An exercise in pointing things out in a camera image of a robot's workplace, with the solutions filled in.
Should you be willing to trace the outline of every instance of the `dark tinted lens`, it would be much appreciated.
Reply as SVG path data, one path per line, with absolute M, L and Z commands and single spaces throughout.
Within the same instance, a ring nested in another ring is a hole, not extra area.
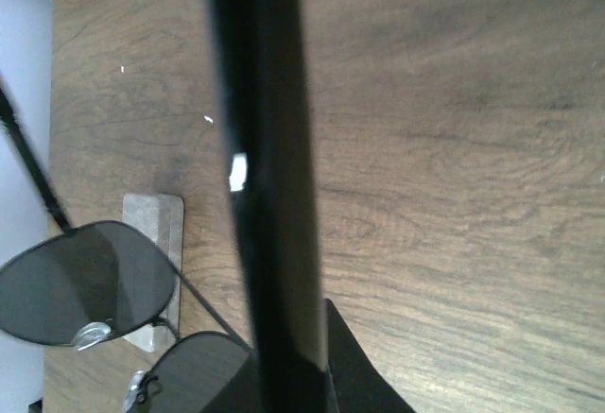
M 149 371 L 147 401 L 129 412 L 199 413 L 229 385 L 248 358 L 249 351 L 225 335 L 191 335 Z
M 96 222 L 0 268 L 0 328 L 44 345 L 69 344 L 91 322 L 122 336 L 164 310 L 174 288 L 170 261 L 149 239 Z

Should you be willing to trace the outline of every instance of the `sunglasses temple arm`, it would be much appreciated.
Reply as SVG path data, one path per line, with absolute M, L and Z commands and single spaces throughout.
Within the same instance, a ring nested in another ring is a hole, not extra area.
M 180 340 L 179 330 L 177 330 L 177 327 L 174 326 L 170 320 L 167 320 L 164 317 L 157 317 L 151 324 L 153 326 L 164 326 L 177 341 Z
M 225 330 L 225 332 L 227 332 L 228 335 L 235 339 L 239 345 L 246 349 L 249 349 L 250 345 L 248 345 L 248 342 L 246 342 L 244 338 L 240 336 L 234 328 L 232 328 L 232 326 L 227 322 L 227 320 L 225 320 L 225 318 L 223 318 L 218 313 L 214 306 L 208 300 L 206 300 L 201 293 L 199 293 L 199 291 L 193 286 L 193 284 L 191 284 L 189 280 L 185 278 L 184 275 L 174 265 L 172 265 L 172 263 L 170 264 L 170 266 L 172 267 L 174 273 L 184 284 L 184 286 L 187 287 L 187 290 L 191 292 L 195 299 L 198 300 L 198 303 L 201 304 L 201 306 L 206 310 L 206 312 L 208 312 L 208 314 L 210 314 L 210 317 L 212 317 L 216 321 L 216 323 L 218 323 Z
M 10 104 L 8 97 L 6 96 L 3 87 L 0 84 L 0 121 L 2 121 L 4 127 L 7 129 L 10 140 L 14 144 L 17 152 L 19 153 L 23 164 L 26 166 L 27 173 L 32 179 L 42 200 L 46 211 L 53 217 L 54 221 L 60 227 L 63 232 L 68 232 L 72 229 L 72 225 L 69 218 L 65 214 L 64 210 L 55 195 L 50 182 L 46 178 L 46 175 L 40 168 L 40 163 L 34 155 L 31 145 L 27 142 L 27 139 L 21 129 L 19 128 L 19 122 L 15 111 Z

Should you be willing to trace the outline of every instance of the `sunglasses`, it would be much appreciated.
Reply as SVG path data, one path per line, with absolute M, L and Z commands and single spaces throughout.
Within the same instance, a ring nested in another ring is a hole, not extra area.
M 259 408 L 250 347 L 151 240 L 123 222 L 70 224 L 1 83 L 0 121 L 61 229 L 0 268 L 0 329 L 35 344 L 81 351 L 148 324 L 165 326 L 177 343 L 151 370 L 135 373 L 124 412 L 200 412 L 224 387 L 235 387 L 236 399 L 245 396 Z M 177 327 L 161 317 L 177 279 L 226 334 L 179 339 Z

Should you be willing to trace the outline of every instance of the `gray stone block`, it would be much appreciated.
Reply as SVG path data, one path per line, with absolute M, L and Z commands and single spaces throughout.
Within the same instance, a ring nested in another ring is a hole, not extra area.
M 182 199 L 165 194 L 126 194 L 123 200 L 122 220 L 142 232 L 170 258 L 178 270 L 182 267 L 182 227 L 184 206 Z M 179 329 L 181 283 L 162 316 Z M 124 337 L 146 352 L 163 352 L 175 339 L 165 327 L 146 325 Z

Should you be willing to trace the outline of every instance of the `black pole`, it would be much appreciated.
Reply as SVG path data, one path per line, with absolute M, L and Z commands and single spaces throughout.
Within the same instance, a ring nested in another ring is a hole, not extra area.
M 7 129 L 7 133 L 15 145 L 17 152 L 21 156 L 24 165 L 26 166 L 27 173 L 32 179 L 42 200 L 46 211 L 50 213 L 57 225 L 63 232 L 68 232 L 72 229 L 72 225 L 61 207 L 61 203 L 57 198 L 57 195 L 53 191 L 50 182 L 46 178 L 46 175 L 42 171 L 40 163 L 36 159 L 26 137 L 19 128 L 19 122 L 15 114 L 15 110 L 9 101 L 9 97 L 4 91 L 4 85 L 0 80 L 0 122 L 4 124 Z
M 209 0 L 233 223 L 267 412 L 326 411 L 299 0 Z

